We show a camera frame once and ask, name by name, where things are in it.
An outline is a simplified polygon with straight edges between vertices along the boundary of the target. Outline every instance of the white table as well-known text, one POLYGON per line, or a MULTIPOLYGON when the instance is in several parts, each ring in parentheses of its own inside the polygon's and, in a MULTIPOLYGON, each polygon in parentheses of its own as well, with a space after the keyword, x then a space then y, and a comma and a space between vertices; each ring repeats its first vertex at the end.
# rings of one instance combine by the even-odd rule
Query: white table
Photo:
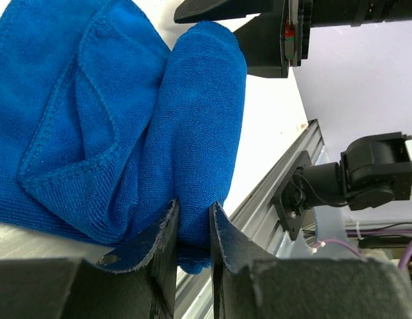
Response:
MULTIPOLYGON (((0 16, 10 0, 0 0, 0 16)), ((191 25, 173 23, 182 0, 136 0, 164 41, 173 47, 191 25)), ((252 17, 221 22, 234 31, 252 17)), ((232 186, 224 204, 231 215, 307 125, 292 71, 288 79, 247 78, 245 114, 232 186)), ((86 257, 96 261, 110 249, 0 223, 0 259, 86 257)))

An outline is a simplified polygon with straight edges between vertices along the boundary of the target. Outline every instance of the folded towel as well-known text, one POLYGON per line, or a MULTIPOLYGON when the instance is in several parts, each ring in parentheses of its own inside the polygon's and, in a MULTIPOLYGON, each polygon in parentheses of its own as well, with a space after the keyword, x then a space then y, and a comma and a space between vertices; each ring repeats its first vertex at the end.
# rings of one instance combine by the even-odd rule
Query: folded towel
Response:
POLYGON ((171 53, 130 0, 13 0, 0 20, 0 221, 116 246, 179 198, 179 264, 198 273, 246 72, 215 23, 171 53))

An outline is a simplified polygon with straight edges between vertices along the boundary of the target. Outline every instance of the blue towel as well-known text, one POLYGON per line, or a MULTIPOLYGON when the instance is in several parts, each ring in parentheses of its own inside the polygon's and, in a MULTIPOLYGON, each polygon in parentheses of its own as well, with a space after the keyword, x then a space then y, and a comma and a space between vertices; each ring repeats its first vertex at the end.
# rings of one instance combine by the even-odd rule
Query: blue towel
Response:
POLYGON ((215 23, 170 52, 130 0, 13 0, 0 20, 0 221, 116 246, 179 198, 179 264, 198 273, 246 73, 215 23))

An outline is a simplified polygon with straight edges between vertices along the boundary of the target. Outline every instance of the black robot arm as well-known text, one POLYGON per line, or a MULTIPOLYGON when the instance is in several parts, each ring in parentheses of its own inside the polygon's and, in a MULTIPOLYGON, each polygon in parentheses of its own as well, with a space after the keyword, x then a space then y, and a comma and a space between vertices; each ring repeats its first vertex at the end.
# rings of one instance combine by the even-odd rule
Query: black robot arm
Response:
POLYGON ((412 20, 412 0, 185 0, 176 23, 227 20, 260 13, 236 30, 249 74, 286 78, 308 58, 310 29, 412 20))

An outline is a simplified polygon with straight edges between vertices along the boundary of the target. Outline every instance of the white wall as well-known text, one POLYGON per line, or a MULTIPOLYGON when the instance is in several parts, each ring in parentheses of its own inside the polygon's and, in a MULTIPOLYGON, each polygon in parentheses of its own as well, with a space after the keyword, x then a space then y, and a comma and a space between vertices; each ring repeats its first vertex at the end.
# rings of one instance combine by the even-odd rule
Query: white wall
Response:
MULTIPOLYGON (((294 73, 332 161, 356 138, 412 133, 412 22, 312 29, 309 58, 294 73)), ((412 201, 349 214, 412 219, 412 201)))

